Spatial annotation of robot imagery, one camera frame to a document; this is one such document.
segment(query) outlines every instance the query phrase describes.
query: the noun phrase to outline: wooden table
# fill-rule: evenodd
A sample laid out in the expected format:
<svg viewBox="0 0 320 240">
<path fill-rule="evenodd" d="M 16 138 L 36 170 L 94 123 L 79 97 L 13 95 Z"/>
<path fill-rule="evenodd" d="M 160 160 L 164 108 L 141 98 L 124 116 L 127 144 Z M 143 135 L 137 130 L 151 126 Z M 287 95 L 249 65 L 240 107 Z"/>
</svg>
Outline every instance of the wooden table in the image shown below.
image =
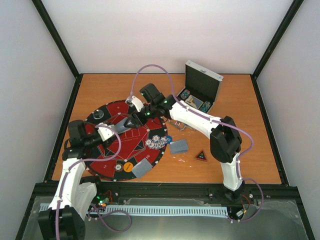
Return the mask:
<svg viewBox="0 0 320 240">
<path fill-rule="evenodd" d="M 76 97 L 70 121 L 81 119 L 100 106 L 128 97 L 134 74 L 85 74 Z M 185 75 L 172 74 L 175 93 L 184 87 Z M 142 98 L 139 90 L 148 83 L 154 83 L 165 96 L 171 94 L 169 80 L 165 74 L 140 74 L 134 95 Z M 261 184 L 281 184 L 276 162 L 272 153 L 266 128 L 260 112 L 251 78 L 246 74 L 225 74 L 218 99 L 209 112 L 217 117 L 230 116 L 237 127 L 252 135 L 255 146 L 241 159 L 243 177 L 250 177 Z M 184 131 L 167 123 L 168 134 L 173 140 L 187 139 L 189 151 L 171 155 L 167 149 L 151 171 L 141 179 L 132 182 L 161 183 L 222 183 L 220 163 L 210 153 L 210 141 L 203 134 L 189 128 Z M 250 140 L 241 134 L 242 150 L 250 145 Z M 62 171 L 62 152 L 56 163 L 53 180 L 59 180 Z M 208 162 L 196 160 L 195 156 L 204 150 Z"/>
</svg>

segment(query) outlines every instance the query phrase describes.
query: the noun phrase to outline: table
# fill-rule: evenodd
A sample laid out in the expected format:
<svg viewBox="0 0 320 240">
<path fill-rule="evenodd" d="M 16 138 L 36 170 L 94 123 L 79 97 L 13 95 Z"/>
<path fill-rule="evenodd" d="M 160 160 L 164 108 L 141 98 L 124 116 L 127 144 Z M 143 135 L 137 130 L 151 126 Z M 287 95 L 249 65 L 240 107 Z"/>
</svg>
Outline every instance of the table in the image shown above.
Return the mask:
<svg viewBox="0 0 320 240">
<path fill-rule="evenodd" d="M 84 120 L 100 106 L 128 97 L 134 74 L 84 74 L 71 113 L 70 121 Z M 217 101 L 210 115 L 230 116 L 237 127 L 252 135 L 255 146 L 241 159 L 243 177 L 250 177 L 261 184 L 281 184 L 281 179 L 272 153 L 259 104 L 248 74 L 224 74 Z M 184 87 L 185 75 L 172 74 L 175 93 Z M 134 95 L 142 99 L 139 90 L 148 83 L 154 83 L 165 96 L 171 94 L 169 80 L 165 74 L 140 74 L 134 89 Z M 189 151 L 171 155 L 165 151 L 159 164 L 140 179 L 131 182 L 160 183 L 222 183 L 223 175 L 220 163 L 210 154 L 210 141 L 200 132 L 185 129 L 178 130 L 167 123 L 168 134 L 173 140 L 187 139 Z M 242 150 L 250 145 L 250 140 L 241 134 Z M 64 141 L 69 138 L 68 132 Z M 204 150 L 208 162 L 196 160 L 195 156 Z M 52 180 L 59 180 L 62 172 L 62 152 L 52 175 Z M 83 176 L 91 176 L 87 171 Z"/>
</svg>

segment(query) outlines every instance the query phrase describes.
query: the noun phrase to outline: blue poker chip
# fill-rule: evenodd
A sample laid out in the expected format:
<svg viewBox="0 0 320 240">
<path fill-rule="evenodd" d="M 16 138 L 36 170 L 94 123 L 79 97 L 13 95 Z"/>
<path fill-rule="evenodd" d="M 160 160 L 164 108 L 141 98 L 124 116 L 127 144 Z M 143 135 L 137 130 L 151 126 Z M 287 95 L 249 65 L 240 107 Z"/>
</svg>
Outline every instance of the blue poker chip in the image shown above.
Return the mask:
<svg viewBox="0 0 320 240">
<path fill-rule="evenodd" d="M 166 136 L 165 138 L 166 138 L 166 140 L 167 140 L 168 143 L 171 143 L 171 142 L 172 142 L 172 136 L 169 136 L 169 135 L 168 135 L 168 136 Z"/>
</svg>

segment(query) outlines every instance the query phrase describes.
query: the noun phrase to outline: red and black circular mat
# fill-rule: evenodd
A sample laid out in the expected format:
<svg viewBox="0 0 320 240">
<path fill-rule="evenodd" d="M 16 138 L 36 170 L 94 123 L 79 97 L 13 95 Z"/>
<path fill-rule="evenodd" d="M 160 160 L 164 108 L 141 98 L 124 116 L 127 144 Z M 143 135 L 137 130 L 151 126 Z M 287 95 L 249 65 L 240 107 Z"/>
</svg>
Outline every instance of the red and black circular mat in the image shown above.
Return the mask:
<svg viewBox="0 0 320 240">
<path fill-rule="evenodd" d="M 93 125 L 99 123 L 117 124 L 135 111 L 125 100 L 113 101 L 99 107 L 92 112 L 86 122 Z M 93 126 L 86 124 L 86 132 L 92 133 Z M 162 118 L 150 119 L 144 126 L 138 129 L 128 130 L 120 135 L 121 151 L 115 159 L 109 161 L 87 161 L 86 166 L 93 175 L 100 176 L 107 181 L 125 181 L 136 178 L 132 173 L 132 168 L 142 159 L 146 158 L 154 167 L 164 155 L 166 146 L 161 149 L 151 149 L 146 146 L 146 140 L 152 139 L 154 135 L 164 137 L 167 135 L 167 127 Z M 90 158 L 105 159 L 115 154 L 118 150 L 118 140 L 116 139 L 108 148 L 102 144 L 91 150 Z"/>
</svg>

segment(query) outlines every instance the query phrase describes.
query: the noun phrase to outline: stack of poker chips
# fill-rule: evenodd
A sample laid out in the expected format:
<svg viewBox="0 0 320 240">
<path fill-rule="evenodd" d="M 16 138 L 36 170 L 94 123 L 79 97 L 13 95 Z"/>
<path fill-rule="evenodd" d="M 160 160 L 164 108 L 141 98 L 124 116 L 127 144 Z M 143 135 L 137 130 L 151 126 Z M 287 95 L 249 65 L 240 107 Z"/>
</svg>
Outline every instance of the stack of poker chips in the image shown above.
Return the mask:
<svg viewBox="0 0 320 240">
<path fill-rule="evenodd" d="M 181 94 L 180 94 L 180 98 L 182 100 L 186 100 L 188 97 L 190 96 L 190 91 L 185 89 Z"/>
<path fill-rule="evenodd" d="M 202 106 L 199 108 L 199 110 L 200 110 L 201 112 L 206 113 L 206 112 L 209 111 L 210 106 L 211 106 L 211 103 L 210 103 L 209 101 L 205 101 L 205 102 L 202 104 Z"/>
<path fill-rule="evenodd" d="M 170 136 L 163 136 L 159 137 L 158 135 L 154 135 L 151 139 L 147 139 L 145 141 L 145 144 L 148 146 L 150 149 L 161 149 L 163 148 L 166 144 L 170 143 L 172 141 L 172 138 Z"/>
</svg>

